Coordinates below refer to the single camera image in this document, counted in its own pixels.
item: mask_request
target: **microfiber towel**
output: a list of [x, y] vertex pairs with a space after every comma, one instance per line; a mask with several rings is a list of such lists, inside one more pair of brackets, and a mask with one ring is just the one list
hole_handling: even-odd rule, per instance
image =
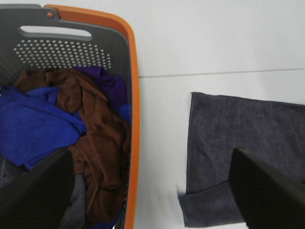
[[88, 229], [112, 229], [116, 222], [119, 220], [121, 213], [122, 210], [118, 213], [117, 217], [110, 223], [100, 223], [98, 225], [88, 227]]
[[243, 222], [228, 178], [234, 148], [252, 151], [296, 182], [305, 181], [305, 105], [192, 93], [186, 227]]
[[73, 145], [86, 132], [83, 121], [56, 107], [59, 88], [22, 93], [2, 87], [0, 153], [15, 165], [32, 169], [60, 147]]
[[116, 111], [119, 112], [119, 115], [122, 119], [130, 123], [130, 116], [132, 111], [132, 106], [130, 104], [124, 104], [120, 106], [118, 109], [116, 109]]
[[75, 174], [75, 184], [67, 209], [57, 229], [85, 229], [86, 227], [86, 186], [82, 174]]
[[0, 188], [19, 178], [27, 170], [15, 166], [12, 162], [0, 155]]
[[59, 87], [56, 106], [78, 113], [87, 133], [68, 147], [74, 172], [86, 183], [87, 224], [111, 222], [127, 193], [130, 127], [108, 106], [108, 98], [90, 76], [74, 69], [23, 71], [15, 86], [23, 92]]
[[91, 77], [109, 99], [109, 106], [111, 109], [116, 110], [127, 103], [126, 86], [119, 75], [110, 75], [108, 71], [98, 66], [75, 66], [73, 68], [86, 73]]

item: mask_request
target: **dark gray cloth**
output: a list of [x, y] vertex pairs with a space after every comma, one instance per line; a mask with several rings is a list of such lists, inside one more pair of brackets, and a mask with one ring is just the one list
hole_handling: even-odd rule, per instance
[[192, 93], [186, 227], [243, 222], [228, 185], [234, 148], [248, 149], [297, 182], [305, 179], [305, 106]]
[[86, 187], [82, 174], [75, 174], [75, 185], [71, 196], [71, 206], [67, 209], [58, 229], [85, 229]]
[[19, 178], [27, 170], [15, 166], [12, 162], [0, 155], [0, 188]]

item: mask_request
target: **white table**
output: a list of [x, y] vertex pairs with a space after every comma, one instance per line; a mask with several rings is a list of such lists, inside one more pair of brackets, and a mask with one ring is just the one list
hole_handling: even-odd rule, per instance
[[[0, 4], [12, 3], [0, 0]], [[190, 93], [305, 104], [305, 1], [15, 0], [117, 14], [136, 36], [141, 162], [135, 229], [183, 229]], [[244, 229], [245, 224], [212, 227]]]

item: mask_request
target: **brown towel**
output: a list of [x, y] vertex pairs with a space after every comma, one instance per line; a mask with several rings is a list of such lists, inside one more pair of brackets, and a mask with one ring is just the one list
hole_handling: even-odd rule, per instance
[[24, 71], [15, 83], [21, 91], [61, 88], [56, 105], [78, 112], [87, 127], [72, 151], [75, 173], [83, 173], [87, 192], [87, 223], [109, 222], [117, 216], [127, 192], [130, 129], [89, 76], [74, 69]]

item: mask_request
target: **laundry basket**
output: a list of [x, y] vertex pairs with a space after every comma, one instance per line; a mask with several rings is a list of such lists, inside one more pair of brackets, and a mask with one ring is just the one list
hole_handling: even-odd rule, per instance
[[0, 86], [14, 83], [24, 69], [95, 65], [123, 78], [132, 105], [132, 147], [128, 197], [116, 229], [132, 229], [138, 185], [140, 98], [131, 27], [112, 14], [58, 5], [0, 5], [0, 21]]

